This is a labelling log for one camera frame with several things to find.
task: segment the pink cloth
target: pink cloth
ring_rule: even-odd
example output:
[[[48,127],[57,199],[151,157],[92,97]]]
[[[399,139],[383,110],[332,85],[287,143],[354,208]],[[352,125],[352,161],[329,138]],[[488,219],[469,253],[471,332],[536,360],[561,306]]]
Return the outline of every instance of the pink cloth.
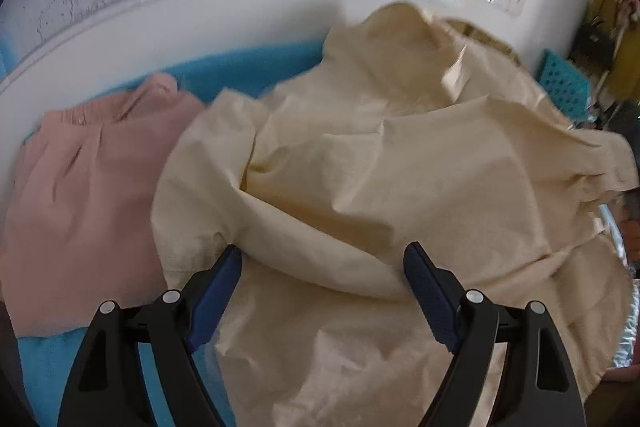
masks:
[[[168,74],[48,112],[22,147],[0,244],[17,336],[87,326],[101,302],[166,290],[150,211],[164,163],[203,104]]]

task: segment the cream cloth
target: cream cloth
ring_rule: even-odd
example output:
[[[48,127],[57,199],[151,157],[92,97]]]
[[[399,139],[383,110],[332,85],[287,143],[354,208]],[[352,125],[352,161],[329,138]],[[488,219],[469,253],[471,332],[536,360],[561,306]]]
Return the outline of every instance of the cream cloth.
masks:
[[[248,254],[214,343],[238,426],[418,425],[450,355],[402,275],[412,241],[497,303],[546,303],[587,396],[631,293],[592,211],[638,178],[621,137],[567,127],[527,73],[407,4],[334,28],[264,99],[223,91],[152,224],[170,287],[226,243]]]

